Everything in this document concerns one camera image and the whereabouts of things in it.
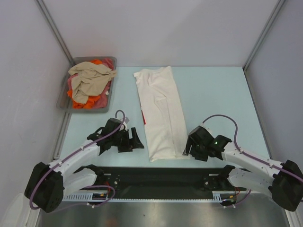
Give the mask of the white Coca-Cola t-shirt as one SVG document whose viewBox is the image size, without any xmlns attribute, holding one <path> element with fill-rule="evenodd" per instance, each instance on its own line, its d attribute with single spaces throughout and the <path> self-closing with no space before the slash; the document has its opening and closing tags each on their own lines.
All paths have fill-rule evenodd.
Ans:
<svg viewBox="0 0 303 227">
<path fill-rule="evenodd" d="M 172 68 L 134 73 L 149 160 L 186 159 L 187 129 Z"/>
</svg>

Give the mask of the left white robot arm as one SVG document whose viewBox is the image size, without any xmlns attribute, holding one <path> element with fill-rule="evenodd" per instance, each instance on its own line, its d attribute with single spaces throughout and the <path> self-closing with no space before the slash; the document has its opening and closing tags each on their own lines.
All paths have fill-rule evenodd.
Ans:
<svg viewBox="0 0 303 227">
<path fill-rule="evenodd" d="M 114 196 L 115 189 L 106 180 L 104 171 L 88 163 L 112 147 L 123 153 L 143 149 L 144 145 L 135 127 L 129 130 L 122 120 L 110 118 L 66 158 L 35 165 L 24 192 L 30 208 L 53 212 L 65 196 L 82 189 L 105 190 L 106 194 L 101 196 L 105 200 Z"/>
</svg>

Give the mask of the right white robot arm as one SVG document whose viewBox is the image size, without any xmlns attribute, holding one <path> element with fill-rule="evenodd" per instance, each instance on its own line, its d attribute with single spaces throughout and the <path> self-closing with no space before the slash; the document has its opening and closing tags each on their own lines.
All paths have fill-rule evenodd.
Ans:
<svg viewBox="0 0 303 227">
<path fill-rule="evenodd" d="M 215 157 L 230 162 L 218 178 L 218 184 L 224 190 L 235 186 L 257 191 L 288 211 L 296 211 L 303 199 L 303 173 L 295 162 L 282 163 L 255 156 L 242 150 L 230 138 L 213 137 L 203 126 L 190 132 L 183 154 L 200 161 Z"/>
</svg>

